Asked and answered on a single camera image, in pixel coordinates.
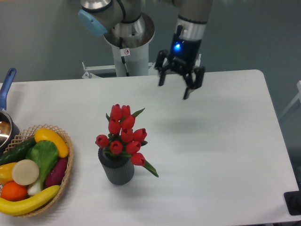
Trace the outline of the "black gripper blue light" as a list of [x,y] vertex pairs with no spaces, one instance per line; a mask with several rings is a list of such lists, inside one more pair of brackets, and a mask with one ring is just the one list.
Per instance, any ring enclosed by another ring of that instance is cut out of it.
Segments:
[[[166,49],[159,51],[154,66],[159,75],[158,86],[164,85],[166,71],[169,68],[171,71],[183,75],[186,83],[183,96],[184,100],[189,98],[191,92],[202,86],[205,67],[195,67],[193,69],[201,41],[202,40],[184,40],[179,37],[173,37],[170,53]],[[165,59],[168,60],[169,65],[164,66]]]

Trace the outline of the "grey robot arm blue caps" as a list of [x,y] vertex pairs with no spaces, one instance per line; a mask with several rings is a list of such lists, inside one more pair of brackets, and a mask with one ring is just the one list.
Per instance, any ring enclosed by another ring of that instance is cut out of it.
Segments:
[[[159,85],[172,71],[186,83],[184,99],[202,86],[205,68],[197,56],[212,1],[171,0],[179,9],[170,49],[158,53],[154,68]],[[82,24],[95,36],[111,45],[118,77],[146,75],[149,69],[149,43],[154,37],[152,19],[141,11],[139,0],[83,0],[78,13]]]

